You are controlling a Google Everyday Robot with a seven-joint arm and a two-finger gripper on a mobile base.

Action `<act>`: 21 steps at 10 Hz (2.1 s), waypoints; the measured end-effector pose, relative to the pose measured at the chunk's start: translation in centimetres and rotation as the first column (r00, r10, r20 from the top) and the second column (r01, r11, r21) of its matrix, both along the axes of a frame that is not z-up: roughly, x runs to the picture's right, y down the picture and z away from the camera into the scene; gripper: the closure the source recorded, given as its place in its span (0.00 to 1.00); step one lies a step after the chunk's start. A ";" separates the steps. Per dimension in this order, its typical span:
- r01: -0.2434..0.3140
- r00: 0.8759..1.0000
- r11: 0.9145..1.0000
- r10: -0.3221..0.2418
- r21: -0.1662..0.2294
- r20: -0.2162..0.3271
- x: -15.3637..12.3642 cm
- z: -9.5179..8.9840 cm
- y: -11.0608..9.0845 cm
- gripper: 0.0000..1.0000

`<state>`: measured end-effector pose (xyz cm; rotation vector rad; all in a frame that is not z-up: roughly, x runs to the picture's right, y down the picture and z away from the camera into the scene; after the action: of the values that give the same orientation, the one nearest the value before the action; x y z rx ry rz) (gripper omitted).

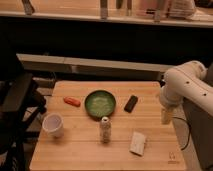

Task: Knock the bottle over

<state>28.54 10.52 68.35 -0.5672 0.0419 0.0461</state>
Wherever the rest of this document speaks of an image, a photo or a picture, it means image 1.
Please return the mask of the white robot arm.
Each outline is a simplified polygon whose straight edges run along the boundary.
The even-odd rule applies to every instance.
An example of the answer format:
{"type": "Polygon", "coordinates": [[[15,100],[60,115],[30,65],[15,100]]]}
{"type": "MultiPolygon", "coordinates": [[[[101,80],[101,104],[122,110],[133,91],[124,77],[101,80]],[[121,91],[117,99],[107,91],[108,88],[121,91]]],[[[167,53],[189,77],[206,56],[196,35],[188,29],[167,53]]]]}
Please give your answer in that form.
{"type": "Polygon", "coordinates": [[[159,93],[163,124],[170,123],[174,109],[184,98],[213,116],[213,87],[203,81],[206,75],[207,69],[199,61],[173,66],[164,73],[165,85],[159,93]]]}

